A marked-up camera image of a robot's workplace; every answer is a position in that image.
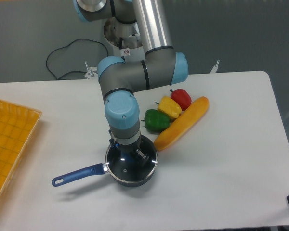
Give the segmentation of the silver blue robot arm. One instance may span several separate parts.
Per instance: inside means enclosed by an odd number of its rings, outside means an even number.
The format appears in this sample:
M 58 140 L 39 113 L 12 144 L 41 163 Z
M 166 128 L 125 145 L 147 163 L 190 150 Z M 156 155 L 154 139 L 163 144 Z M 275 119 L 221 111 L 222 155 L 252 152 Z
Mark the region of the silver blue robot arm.
M 163 3 L 160 0 L 76 0 L 80 19 L 91 22 L 114 18 L 136 26 L 144 59 L 128 62 L 121 56 L 102 59 L 97 67 L 111 145 L 144 164 L 149 156 L 141 148 L 140 109 L 134 93 L 173 85 L 188 77 L 184 54 L 173 48 Z

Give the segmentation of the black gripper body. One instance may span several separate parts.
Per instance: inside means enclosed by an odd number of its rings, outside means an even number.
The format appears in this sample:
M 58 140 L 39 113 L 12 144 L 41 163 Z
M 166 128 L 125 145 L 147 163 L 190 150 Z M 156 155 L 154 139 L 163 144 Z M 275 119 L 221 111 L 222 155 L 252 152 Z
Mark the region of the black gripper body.
M 119 132 L 118 136 L 111 129 L 109 130 L 111 139 L 109 140 L 108 162 L 118 158 L 119 160 L 124 159 L 128 163 L 145 165 L 149 160 L 149 154 L 141 148 L 144 140 L 140 130 L 132 136 L 122 137 L 125 131 Z

